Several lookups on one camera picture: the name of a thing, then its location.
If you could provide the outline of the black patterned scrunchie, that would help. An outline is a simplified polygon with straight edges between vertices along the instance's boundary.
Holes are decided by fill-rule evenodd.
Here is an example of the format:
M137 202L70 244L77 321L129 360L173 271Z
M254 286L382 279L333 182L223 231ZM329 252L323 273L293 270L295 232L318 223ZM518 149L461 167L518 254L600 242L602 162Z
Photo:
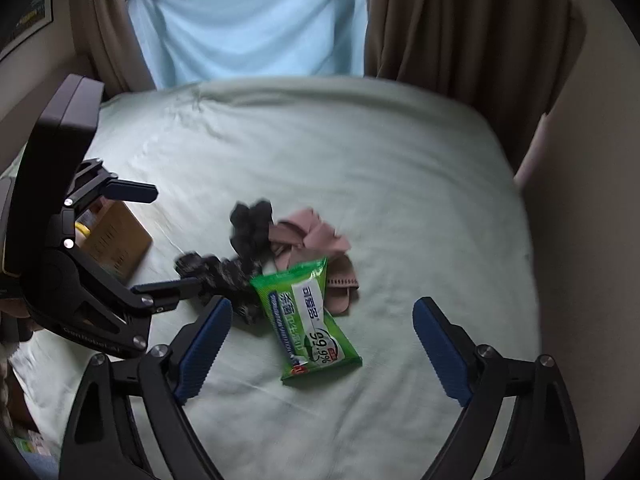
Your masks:
M250 282L262 274L262 265L252 259L234 257L219 259L187 252L175 262L180 278L198 278L202 283L198 299L207 304L213 296L227 298L233 312L247 325L264 318L258 293Z

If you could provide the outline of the green wet wipes pack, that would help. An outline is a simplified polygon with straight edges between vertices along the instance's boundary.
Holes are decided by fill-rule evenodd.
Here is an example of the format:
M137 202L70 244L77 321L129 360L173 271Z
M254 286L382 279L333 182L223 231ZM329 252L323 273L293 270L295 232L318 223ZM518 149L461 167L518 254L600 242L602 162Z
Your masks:
M326 310L327 270L328 260L322 258L250 280L285 355L282 382L362 364Z

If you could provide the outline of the yellow framed round mirror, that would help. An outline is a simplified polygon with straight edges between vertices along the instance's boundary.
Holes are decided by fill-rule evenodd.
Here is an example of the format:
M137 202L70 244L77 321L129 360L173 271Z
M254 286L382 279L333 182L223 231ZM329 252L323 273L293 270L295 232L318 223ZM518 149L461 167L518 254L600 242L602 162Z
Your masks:
M76 234L80 237L81 240L85 240L91 234L88 226L85 226L79 221L74 222L74 227Z

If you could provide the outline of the cardboard box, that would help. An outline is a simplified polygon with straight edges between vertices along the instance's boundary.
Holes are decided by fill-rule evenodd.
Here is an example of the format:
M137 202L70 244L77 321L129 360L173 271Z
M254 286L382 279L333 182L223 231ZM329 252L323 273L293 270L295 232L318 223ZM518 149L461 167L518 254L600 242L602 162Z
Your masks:
M120 200L99 198L78 220L91 231L77 244L107 273L121 283L134 276L152 245L152 237Z

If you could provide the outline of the pink hair bow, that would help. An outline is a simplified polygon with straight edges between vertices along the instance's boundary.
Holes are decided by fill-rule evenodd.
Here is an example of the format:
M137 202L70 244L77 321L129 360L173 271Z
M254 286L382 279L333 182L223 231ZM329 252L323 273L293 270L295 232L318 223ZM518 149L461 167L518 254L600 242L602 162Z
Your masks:
M326 299L332 315L344 315L359 283L347 253L350 243L312 209L295 211L269 228L274 264L279 271L296 264L326 258Z

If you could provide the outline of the brown left curtain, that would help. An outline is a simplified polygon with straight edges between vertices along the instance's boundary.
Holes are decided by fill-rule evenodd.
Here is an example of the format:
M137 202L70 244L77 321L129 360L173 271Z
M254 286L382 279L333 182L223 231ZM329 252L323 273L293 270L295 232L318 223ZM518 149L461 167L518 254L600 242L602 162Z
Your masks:
M109 96L153 90L125 0L70 0L76 51L90 58Z

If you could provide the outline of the brown curtain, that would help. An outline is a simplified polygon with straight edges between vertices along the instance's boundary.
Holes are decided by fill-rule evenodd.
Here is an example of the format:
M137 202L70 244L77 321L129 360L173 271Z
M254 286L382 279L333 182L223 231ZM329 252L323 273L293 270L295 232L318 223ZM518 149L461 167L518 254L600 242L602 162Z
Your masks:
M90 58L109 96L153 90L125 0L70 0L76 51Z
M477 110L520 168L586 36L573 0L367 0L364 72Z

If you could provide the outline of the light blue hanging sheet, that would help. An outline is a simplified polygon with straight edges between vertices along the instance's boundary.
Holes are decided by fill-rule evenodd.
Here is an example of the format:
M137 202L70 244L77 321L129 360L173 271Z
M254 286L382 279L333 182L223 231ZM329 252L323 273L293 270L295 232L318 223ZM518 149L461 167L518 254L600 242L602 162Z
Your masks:
M128 0L155 87L363 73L367 0Z

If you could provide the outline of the pale green bed sheet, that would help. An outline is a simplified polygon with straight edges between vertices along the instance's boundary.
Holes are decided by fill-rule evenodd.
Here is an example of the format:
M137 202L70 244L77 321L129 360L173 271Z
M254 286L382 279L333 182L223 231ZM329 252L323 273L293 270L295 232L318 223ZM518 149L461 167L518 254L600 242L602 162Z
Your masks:
M185 252L228 257L230 212L310 208L349 240L359 283L338 326L358 366L284 382L268 323L235 321L186 416L227 479L417 479L459 413L412 326L431 297L504 356L539 350L526 213L479 114L366 78L273 78L122 94L89 148L157 186L134 205L153 244L139 283Z

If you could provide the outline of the brown right curtain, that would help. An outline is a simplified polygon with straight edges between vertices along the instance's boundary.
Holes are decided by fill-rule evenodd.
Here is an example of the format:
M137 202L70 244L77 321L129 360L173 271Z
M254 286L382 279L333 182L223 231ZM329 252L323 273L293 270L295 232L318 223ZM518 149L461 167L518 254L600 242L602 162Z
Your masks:
M477 110L520 168L586 36L573 0L367 0L364 72Z

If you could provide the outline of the framed wall picture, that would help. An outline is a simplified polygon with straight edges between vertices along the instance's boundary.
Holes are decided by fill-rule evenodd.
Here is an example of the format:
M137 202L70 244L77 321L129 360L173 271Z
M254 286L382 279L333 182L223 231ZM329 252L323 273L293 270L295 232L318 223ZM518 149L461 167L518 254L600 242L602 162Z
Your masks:
M18 19L10 33L9 40L1 50L3 61L31 36L53 22L53 0L32 0L26 11Z

